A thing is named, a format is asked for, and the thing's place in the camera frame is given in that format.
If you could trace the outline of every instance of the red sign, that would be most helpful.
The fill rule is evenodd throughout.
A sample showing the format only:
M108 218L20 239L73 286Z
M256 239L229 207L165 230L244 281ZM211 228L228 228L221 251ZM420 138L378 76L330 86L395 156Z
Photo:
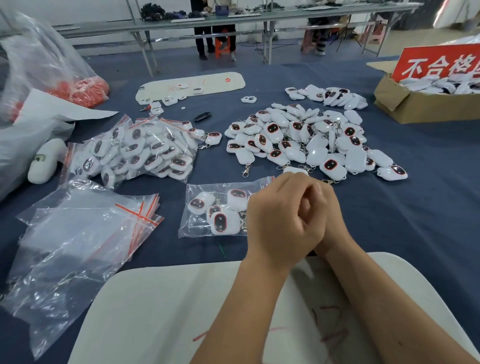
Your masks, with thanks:
M398 82L408 77L437 75L443 78L468 72L480 77L480 44L407 47L400 55L392 78Z

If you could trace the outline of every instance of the blue tablecloth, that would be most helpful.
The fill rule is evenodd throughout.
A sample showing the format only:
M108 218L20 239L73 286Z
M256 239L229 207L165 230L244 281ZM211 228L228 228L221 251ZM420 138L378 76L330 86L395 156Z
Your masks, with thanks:
M367 252L393 253L415 266L435 287L480 350L480 244L475 227L480 210L480 121L396 123L373 104L373 91L382 72L361 61L259 66L238 68L238 72L245 79L244 89L190 97L166 107L164 116L193 120L196 115L211 111L212 117L195 127L223 133L231 122L245 119L272 102L290 103L284 92L289 86L341 86L365 96L369 106L361 110L360 115L364 120L362 126L368 138L367 145L391 156L405 168L409 178L386 182L365 172L348 175L345 181L335 185L347 226ZM79 122L72 141L81 141L109 129L123 113L133 119L144 116L134 97L138 86L149 81L151 79L130 80L101 107L119 110L119 116L106 121ZM255 104L240 102L241 97L250 95L257 96ZM319 106L308 99L300 103L305 108ZM226 145L224 138L220 145L199 151L190 183L244 181L241 176L244 167L234 154L225 151ZM272 162L257 159L249 180L279 173ZM324 178L318 170L312 176ZM57 183L58 177L44 185L25 184L0 205L3 216L0 222L0 282L5 281L17 240L26 228L15 215L52 192ZM165 217L124 269L223 261L219 242L224 246L227 260L244 258L247 250L244 237L178 239L185 184L144 175L125 182L117 192L159 193L162 204L159 213ZM67 363L84 315L38 363ZM0 309L0 363L32 362L28 325Z

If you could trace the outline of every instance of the cardboard box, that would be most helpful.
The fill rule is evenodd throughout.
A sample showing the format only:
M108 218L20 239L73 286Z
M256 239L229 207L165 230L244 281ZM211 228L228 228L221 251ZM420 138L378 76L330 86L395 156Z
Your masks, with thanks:
M375 105L400 124L480 119L480 94L412 92L390 78L396 61L369 62L367 65L386 73L375 89Z

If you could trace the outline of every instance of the plastic stool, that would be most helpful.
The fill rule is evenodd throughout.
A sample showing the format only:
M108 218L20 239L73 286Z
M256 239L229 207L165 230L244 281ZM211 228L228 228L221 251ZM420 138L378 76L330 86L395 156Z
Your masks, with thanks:
M228 33L228 30L224 29L222 30L222 33ZM220 54L222 53L230 54L230 37L229 36L227 37L227 42L228 42L228 46L224 50L220 50L220 46L222 45L222 42L220 42L218 38L215 37L215 58L220 58Z

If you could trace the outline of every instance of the hand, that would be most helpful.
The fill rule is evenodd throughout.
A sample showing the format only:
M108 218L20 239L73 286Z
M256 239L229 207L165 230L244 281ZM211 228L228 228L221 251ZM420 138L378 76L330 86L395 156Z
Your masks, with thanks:
M325 199L327 200L327 224L325 228L325 235L323 240L316 246L315 252L317 255L325 257L325 255L332 249L332 247L351 239L350 233L347 230L345 222L343 221L340 204L335 195L332 185L318 182ZM303 216L309 211L307 201L302 200L299 216Z
M308 210L300 211L302 201ZM323 239L326 221L319 181L303 173L282 173L250 197L245 260L288 274Z

